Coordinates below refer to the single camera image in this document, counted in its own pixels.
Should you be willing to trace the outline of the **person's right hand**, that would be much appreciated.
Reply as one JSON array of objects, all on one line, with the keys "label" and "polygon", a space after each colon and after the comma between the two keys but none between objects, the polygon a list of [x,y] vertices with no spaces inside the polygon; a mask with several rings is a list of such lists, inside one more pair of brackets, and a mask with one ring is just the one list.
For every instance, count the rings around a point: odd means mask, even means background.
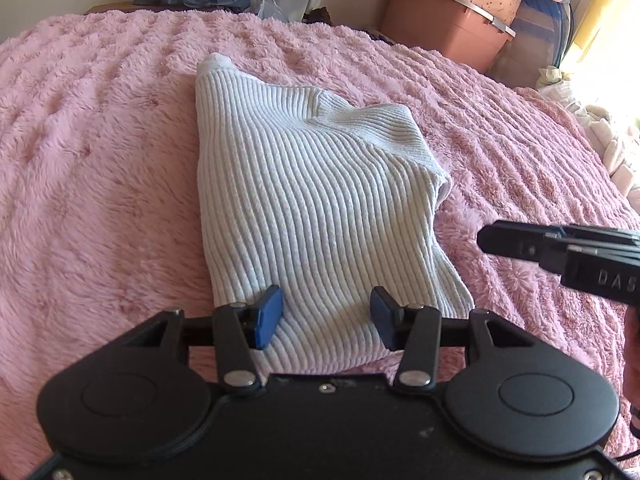
[{"label": "person's right hand", "polygon": [[624,319],[624,382],[623,395],[631,407],[630,431],[639,437],[640,406],[640,338],[639,309],[628,307]]}]

